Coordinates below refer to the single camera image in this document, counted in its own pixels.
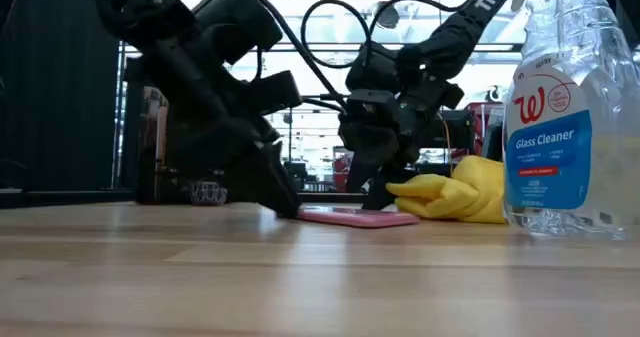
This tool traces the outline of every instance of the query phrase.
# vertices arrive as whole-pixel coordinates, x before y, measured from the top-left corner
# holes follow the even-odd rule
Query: background wall
[[[16,0],[0,37],[0,178],[22,186],[111,186],[118,41],[93,0]]]

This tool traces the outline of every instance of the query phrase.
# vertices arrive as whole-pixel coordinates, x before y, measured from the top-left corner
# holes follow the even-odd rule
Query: black cable
[[[278,12],[278,9],[273,4],[271,4],[269,0],[260,0],[260,2],[267,8],[267,10],[269,10],[273,18],[276,19],[276,21],[278,22],[278,24],[280,25],[284,33],[287,35],[287,37],[289,37],[289,40],[291,41],[293,46],[296,48],[296,50],[298,51],[302,59],[309,66],[309,68],[311,68],[311,71],[316,75],[316,77],[318,77],[318,79],[320,80],[320,83],[322,83],[322,85],[324,86],[324,88],[327,89],[331,97],[334,98],[335,101],[338,102],[338,104],[340,104],[340,106],[342,107],[340,108],[338,106],[332,105],[332,107],[334,107],[332,109],[340,113],[344,113],[345,112],[344,109],[347,107],[347,103],[342,98],[342,95],[338,93],[338,91],[331,85],[331,82],[329,82],[327,77],[324,74],[322,74],[322,71],[320,71],[320,68],[318,68],[318,65],[313,61],[313,58],[311,58],[311,53],[309,52],[309,50],[304,48],[302,43],[300,43],[295,33],[293,33],[293,31],[291,30],[291,27],[289,27],[289,25],[287,24],[287,21],[285,21],[282,14]]]
[[[258,69],[256,70],[256,76],[253,77],[253,81],[251,82],[256,82],[257,80],[262,78],[262,48],[258,47],[256,55],[258,56],[258,61],[256,61]]]
[[[302,23],[300,24],[300,41],[302,42],[302,46],[304,46],[304,48],[309,51],[309,55],[311,55],[311,58],[319,65],[327,67],[327,68],[333,68],[333,69],[343,69],[343,68],[349,68],[351,66],[353,66],[354,62],[348,62],[345,64],[331,64],[328,62],[325,62],[321,59],[319,59],[318,57],[316,57],[312,52],[311,49],[309,48],[309,44],[307,43],[307,23],[309,22],[309,18],[311,17],[311,14],[318,9],[318,7],[324,6],[324,5],[329,5],[329,4],[333,4],[333,5],[338,5],[340,7],[344,7],[347,11],[351,12],[351,14],[353,14],[356,19],[358,20],[358,22],[360,23],[360,26],[362,26],[362,30],[364,31],[364,36],[365,36],[365,41],[371,41],[371,33],[369,32],[369,28],[367,28],[367,22],[364,20],[364,17],[362,17],[362,15],[360,15],[360,12],[358,12],[357,9],[355,9],[352,5],[348,4],[347,2],[344,1],[340,1],[340,0],[320,0],[316,3],[314,3],[313,5],[311,5],[311,7],[309,7],[309,9],[307,10],[307,12],[304,14],[304,16],[302,16]]]
[[[329,108],[329,109],[332,109],[334,111],[338,111],[340,113],[344,112],[344,110],[342,108],[334,105],[333,103],[324,102],[324,101],[320,101],[320,100],[317,100],[317,99],[305,98],[304,100],[302,100],[302,102],[308,103],[308,104],[312,104],[312,105],[318,106],[318,107]]]
[[[316,9],[318,9],[318,7],[323,6],[323,5],[327,5],[327,4],[334,4],[334,5],[338,5],[338,6],[344,7],[345,9],[347,9],[349,12],[351,12],[351,14],[353,14],[356,17],[356,19],[358,20],[358,22],[362,26],[362,30],[363,30],[364,35],[365,35],[365,41],[364,41],[365,48],[366,48],[367,51],[371,51],[371,44],[373,43],[373,38],[372,38],[373,30],[375,29],[376,23],[380,19],[380,16],[382,16],[382,13],[384,13],[384,11],[386,11],[387,8],[390,8],[393,5],[395,5],[396,3],[403,2],[403,1],[414,1],[414,2],[425,3],[425,4],[433,6],[433,7],[437,8],[437,9],[439,9],[440,11],[444,11],[444,12],[456,12],[456,11],[459,11],[466,4],[466,2],[465,2],[465,3],[461,4],[460,6],[449,7],[449,6],[443,5],[440,2],[436,2],[434,0],[389,0],[389,1],[385,2],[385,3],[383,3],[380,6],[380,8],[376,11],[375,15],[373,16],[373,20],[371,21],[371,24],[367,27],[367,23],[366,23],[364,17],[362,17],[360,12],[358,12],[358,10],[355,9],[350,4],[348,4],[348,3],[344,2],[344,1],[340,1],[340,0],[320,0],[320,1],[316,2],[316,3],[314,3],[313,5],[311,5],[311,7],[309,7],[307,12],[302,17],[302,23],[301,23],[301,26],[300,26],[300,40],[302,41],[302,46],[309,53],[309,55],[311,56],[313,61],[315,61],[316,63],[318,63],[321,66],[324,66],[324,67],[327,67],[327,68],[333,68],[333,69],[343,69],[343,68],[353,67],[355,61],[352,61],[352,62],[349,62],[349,63],[344,63],[344,64],[331,64],[331,63],[328,63],[328,62],[325,62],[325,61],[319,59],[318,57],[316,57],[311,52],[311,49],[309,48],[309,43],[307,42],[307,37],[306,37],[307,23],[309,22],[309,18],[311,17],[311,14]],[[365,61],[364,61],[365,64],[368,63],[368,59],[369,58],[367,56],[367,58],[365,58]]]

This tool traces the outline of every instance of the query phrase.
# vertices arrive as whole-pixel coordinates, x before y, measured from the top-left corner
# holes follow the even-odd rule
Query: table surface
[[[254,205],[0,210],[0,336],[633,336],[640,244]]]

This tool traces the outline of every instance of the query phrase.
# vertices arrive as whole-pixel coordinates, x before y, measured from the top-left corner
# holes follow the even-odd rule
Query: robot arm
[[[400,50],[396,58],[398,72],[424,71],[438,79],[457,76],[466,65],[484,30],[507,0],[467,0],[424,42]]]
[[[429,39],[394,52],[365,44],[347,76],[347,114],[340,136],[354,152],[347,190],[368,180],[365,209],[393,202],[387,182],[405,182],[423,146],[425,131],[442,106],[455,108],[463,91],[447,80],[464,68],[482,33],[507,0],[468,0]]]
[[[282,34],[259,0],[96,0],[103,25],[135,46],[139,74],[171,103],[166,160],[181,176],[223,170],[225,187],[294,217],[300,201],[280,163],[278,133],[264,118],[302,103],[289,71],[238,81],[223,63]]]

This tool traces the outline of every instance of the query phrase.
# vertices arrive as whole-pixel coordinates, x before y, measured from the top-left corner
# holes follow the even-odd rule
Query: spray bottle
[[[606,0],[526,7],[505,102],[505,215],[534,236],[625,239],[640,211],[640,88],[624,34]]]

